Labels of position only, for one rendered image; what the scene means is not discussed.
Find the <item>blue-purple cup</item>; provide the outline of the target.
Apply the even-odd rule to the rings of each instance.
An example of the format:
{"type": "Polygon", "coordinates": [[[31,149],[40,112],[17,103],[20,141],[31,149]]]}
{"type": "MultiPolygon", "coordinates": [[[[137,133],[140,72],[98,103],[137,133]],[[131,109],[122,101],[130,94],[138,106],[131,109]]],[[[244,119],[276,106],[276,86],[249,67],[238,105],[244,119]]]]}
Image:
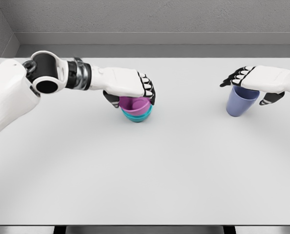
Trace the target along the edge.
{"type": "Polygon", "coordinates": [[[233,117],[243,115],[256,102],[260,92],[233,86],[227,102],[227,113],[233,117]]]}

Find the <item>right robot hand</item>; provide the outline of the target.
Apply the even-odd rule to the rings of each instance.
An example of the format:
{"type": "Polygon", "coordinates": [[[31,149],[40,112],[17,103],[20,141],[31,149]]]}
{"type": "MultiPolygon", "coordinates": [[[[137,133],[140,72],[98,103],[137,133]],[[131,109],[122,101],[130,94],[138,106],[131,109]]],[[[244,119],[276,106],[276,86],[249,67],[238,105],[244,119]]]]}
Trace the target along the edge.
{"type": "Polygon", "coordinates": [[[229,85],[265,92],[261,106],[273,104],[285,95],[285,78],[290,70],[270,66],[245,66],[230,74],[220,87],[229,85]]]}

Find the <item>purple bowl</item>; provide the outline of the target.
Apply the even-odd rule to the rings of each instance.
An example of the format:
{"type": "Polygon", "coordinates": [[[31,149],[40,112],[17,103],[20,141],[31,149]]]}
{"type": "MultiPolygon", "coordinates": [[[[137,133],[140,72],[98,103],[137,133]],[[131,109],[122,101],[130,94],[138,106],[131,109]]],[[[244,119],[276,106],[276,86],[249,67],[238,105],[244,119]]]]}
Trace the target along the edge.
{"type": "Polygon", "coordinates": [[[151,102],[147,97],[120,97],[119,106],[130,115],[140,116],[149,110],[151,102]]]}

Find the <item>teal bowl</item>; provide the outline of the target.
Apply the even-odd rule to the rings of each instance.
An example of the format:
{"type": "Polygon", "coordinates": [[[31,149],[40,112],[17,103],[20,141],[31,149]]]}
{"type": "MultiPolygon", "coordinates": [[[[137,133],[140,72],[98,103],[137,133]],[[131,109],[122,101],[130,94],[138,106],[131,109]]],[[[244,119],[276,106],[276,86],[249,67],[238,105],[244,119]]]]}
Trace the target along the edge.
{"type": "Polygon", "coordinates": [[[142,115],[138,115],[138,116],[135,116],[135,115],[129,114],[129,113],[127,113],[126,111],[124,111],[123,109],[121,109],[121,110],[122,110],[124,116],[125,116],[128,120],[130,120],[130,121],[132,121],[132,122],[139,123],[139,122],[143,122],[144,120],[146,120],[146,119],[149,117],[149,115],[150,115],[151,112],[152,112],[152,109],[153,109],[153,106],[150,105],[149,109],[148,109],[144,114],[142,114],[142,115]]]}

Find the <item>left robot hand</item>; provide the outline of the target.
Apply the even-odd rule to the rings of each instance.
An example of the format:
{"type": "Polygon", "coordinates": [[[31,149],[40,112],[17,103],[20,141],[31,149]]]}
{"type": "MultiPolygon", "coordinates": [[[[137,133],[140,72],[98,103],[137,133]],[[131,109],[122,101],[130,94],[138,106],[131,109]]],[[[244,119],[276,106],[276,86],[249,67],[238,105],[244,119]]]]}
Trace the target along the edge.
{"type": "Polygon", "coordinates": [[[146,74],[127,68],[106,68],[104,74],[103,95],[115,108],[119,107],[121,97],[148,98],[155,104],[155,88],[146,74]]]}

